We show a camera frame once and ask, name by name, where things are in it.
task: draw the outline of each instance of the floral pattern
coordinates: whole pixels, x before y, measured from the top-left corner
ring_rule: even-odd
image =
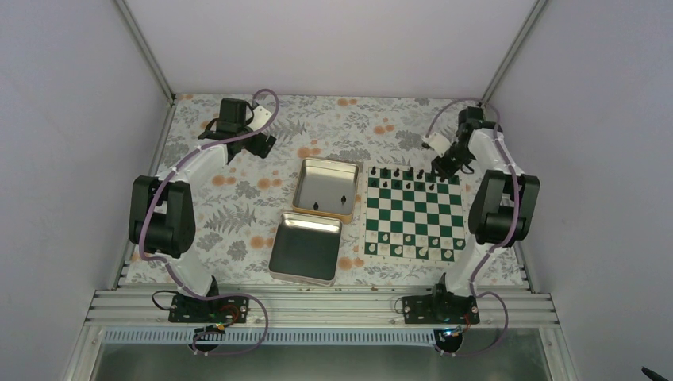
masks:
[[[160,171],[166,170],[197,144],[198,134],[217,117],[222,98],[250,99],[249,95],[183,94],[163,151]],[[273,110],[272,97],[260,104]],[[221,283],[283,284],[268,273],[280,214],[290,203],[302,160],[309,156],[361,164],[429,168],[434,155],[421,147],[421,136],[437,111],[448,103],[427,98],[341,98],[286,95],[280,97],[279,116],[269,132],[278,139],[262,160],[243,151],[210,181],[193,190],[197,232],[186,255],[196,255]],[[459,107],[448,110],[436,130],[454,133]],[[471,206],[481,175],[460,174],[466,208]],[[341,236],[336,285],[429,285],[445,266],[385,264],[358,257],[360,200],[353,222]],[[482,271],[479,284],[521,285],[516,256],[507,252]],[[126,281],[168,282],[156,263],[131,259]]]

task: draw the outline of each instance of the green and white chess board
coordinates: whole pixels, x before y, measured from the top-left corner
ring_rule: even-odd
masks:
[[[419,176],[419,170],[363,165],[361,255],[396,263],[447,263],[465,247],[458,176],[441,179],[427,172]]]

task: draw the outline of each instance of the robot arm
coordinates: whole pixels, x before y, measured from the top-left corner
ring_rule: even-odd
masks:
[[[232,144],[219,144],[204,149],[201,149],[202,143],[208,143],[208,139],[222,140],[256,131],[267,124],[270,117],[271,113],[262,106],[253,108],[240,99],[222,99],[220,117],[213,119],[206,131],[199,136],[197,149],[201,150],[200,154],[192,156],[179,171],[172,167],[156,177],[139,176],[133,183],[129,239],[138,244],[150,201],[161,182],[175,172],[160,195],[158,205],[167,203],[165,213],[155,211],[152,214],[144,242],[145,251],[163,257],[184,283],[184,287],[198,295],[211,296],[213,280],[198,257],[187,252],[196,233],[191,187],[199,188],[243,148],[254,155],[267,157],[275,138],[258,134]],[[215,122],[217,129],[210,131]]]
[[[495,123],[485,121],[483,110],[468,107],[459,113],[459,127],[456,141],[434,133],[424,137],[424,146],[437,152],[433,160],[433,170],[441,176],[451,177],[462,166],[476,160],[483,172],[483,180],[468,217],[469,233],[465,249],[459,259],[450,267],[447,288],[460,295],[470,292],[470,278],[482,258],[491,252],[491,258],[503,253],[514,242],[523,240],[528,234],[533,211],[540,189],[536,176],[526,175],[516,165],[504,143],[502,132],[494,134]],[[517,176],[518,189],[514,190],[512,173]],[[507,205],[504,196],[514,200],[514,191],[519,194],[519,205]],[[494,249],[506,239],[512,225],[514,208],[518,207],[518,219],[512,238],[501,248]]]

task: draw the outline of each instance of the white wall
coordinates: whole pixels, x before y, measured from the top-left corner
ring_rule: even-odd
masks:
[[[550,2],[497,91],[581,379],[673,379],[673,3]]]
[[[0,378],[58,379],[167,111],[111,1],[0,12]]]
[[[481,96],[534,3],[127,1],[177,92],[436,98]]]

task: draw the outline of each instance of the open tin box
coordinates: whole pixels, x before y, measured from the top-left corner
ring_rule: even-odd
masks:
[[[269,260],[271,277],[332,286],[343,224],[353,219],[357,164],[306,158],[292,198],[294,213],[283,213]]]

